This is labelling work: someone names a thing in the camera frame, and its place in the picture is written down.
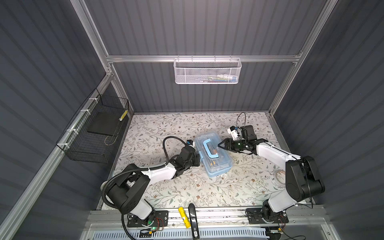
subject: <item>transparent blue storage box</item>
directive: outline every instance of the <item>transparent blue storage box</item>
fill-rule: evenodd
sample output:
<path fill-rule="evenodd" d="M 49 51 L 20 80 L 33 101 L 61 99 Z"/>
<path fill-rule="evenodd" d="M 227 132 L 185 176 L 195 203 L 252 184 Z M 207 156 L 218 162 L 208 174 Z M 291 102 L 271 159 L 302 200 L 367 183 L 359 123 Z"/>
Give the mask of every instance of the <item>transparent blue storage box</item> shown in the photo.
<path fill-rule="evenodd" d="M 214 131 L 198 134 L 195 138 L 195 146 L 209 177 L 226 173 L 233 166 L 228 152 L 217 146 L 221 141 Z"/>

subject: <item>dark wall panel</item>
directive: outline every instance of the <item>dark wall panel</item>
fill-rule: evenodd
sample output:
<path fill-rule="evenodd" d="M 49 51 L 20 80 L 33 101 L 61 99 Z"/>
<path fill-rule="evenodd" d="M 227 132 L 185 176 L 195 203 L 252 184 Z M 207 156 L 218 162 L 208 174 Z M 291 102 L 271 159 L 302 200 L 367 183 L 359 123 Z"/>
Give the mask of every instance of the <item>dark wall panel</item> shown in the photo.
<path fill-rule="evenodd" d="M 0 1 L 0 222 L 104 75 L 69 1 Z M 64 159 L 15 239 L 59 229 L 77 235 L 107 172 Z"/>
<path fill-rule="evenodd" d="M 384 230 L 383 41 L 383 1 L 339 0 L 275 114 L 291 151 L 316 159 L 316 201 L 343 239 Z"/>
<path fill-rule="evenodd" d="M 110 55 L 293 55 L 325 0 L 86 0 Z"/>
<path fill-rule="evenodd" d="M 172 63 L 114 63 L 136 113 L 268 110 L 292 63 L 243 63 L 238 84 L 176 84 Z"/>

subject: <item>yellow cylinder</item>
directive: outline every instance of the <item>yellow cylinder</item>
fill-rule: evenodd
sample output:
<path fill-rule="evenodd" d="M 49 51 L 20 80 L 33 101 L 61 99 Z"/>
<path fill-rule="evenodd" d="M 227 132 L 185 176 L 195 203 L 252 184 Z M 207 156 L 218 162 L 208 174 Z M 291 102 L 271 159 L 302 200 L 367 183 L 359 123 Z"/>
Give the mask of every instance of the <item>yellow cylinder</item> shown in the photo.
<path fill-rule="evenodd" d="M 183 221 L 184 221 L 185 226 L 186 226 L 187 228 L 191 227 L 191 224 L 189 223 L 189 220 L 188 220 L 188 218 L 187 218 L 187 215 L 186 215 L 186 213 L 185 213 L 183 207 L 179 207 L 179 213 L 180 213 L 180 215 L 181 215 L 181 218 L 182 218 Z"/>

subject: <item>white mesh basket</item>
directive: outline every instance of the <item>white mesh basket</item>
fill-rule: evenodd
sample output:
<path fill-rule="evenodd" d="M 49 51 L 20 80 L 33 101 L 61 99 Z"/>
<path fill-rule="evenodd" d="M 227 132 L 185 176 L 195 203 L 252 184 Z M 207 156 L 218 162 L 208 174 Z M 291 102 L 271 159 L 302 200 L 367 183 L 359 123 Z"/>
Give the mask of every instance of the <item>white mesh basket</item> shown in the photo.
<path fill-rule="evenodd" d="M 239 58 L 224 60 L 180 61 L 175 58 L 175 82 L 177 84 L 236 84 L 241 61 Z"/>

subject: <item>floral tablecloth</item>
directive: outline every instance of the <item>floral tablecloth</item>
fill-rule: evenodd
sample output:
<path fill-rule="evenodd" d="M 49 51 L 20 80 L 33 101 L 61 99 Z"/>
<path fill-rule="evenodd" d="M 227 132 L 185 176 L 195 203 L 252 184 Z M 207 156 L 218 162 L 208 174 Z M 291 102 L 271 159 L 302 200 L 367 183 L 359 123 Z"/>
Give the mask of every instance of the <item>floral tablecloth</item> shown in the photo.
<path fill-rule="evenodd" d="M 140 167 L 157 165 L 165 161 L 162 140 L 177 136 L 183 140 L 194 139 L 199 133 L 214 130 L 222 139 L 230 137 L 227 129 L 236 125 L 239 113 L 203 114 L 149 114 L 134 115 L 127 132 L 114 173 L 121 172 L 128 164 Z M 265 113 L 247 113 L 246 125 L 253 125 L 258 137 L 279 146 Z M 238 125 L 244 124 L 244 115 Z M 176 139 L 166 142 L 168 155 L 178 154 L 182 143 Z M 232 169 L 217 177 L 208 177 L 202 164 L 192 167 L 176 179 L 150 185 L 144 198 L 154 208 L 224 207 L 261 205 L 270 194 L 284 187 L 275 179 L 280 169 L 263 157 L 230 152 Z M 102 209 L 109 209 L 105 204 Z"/>

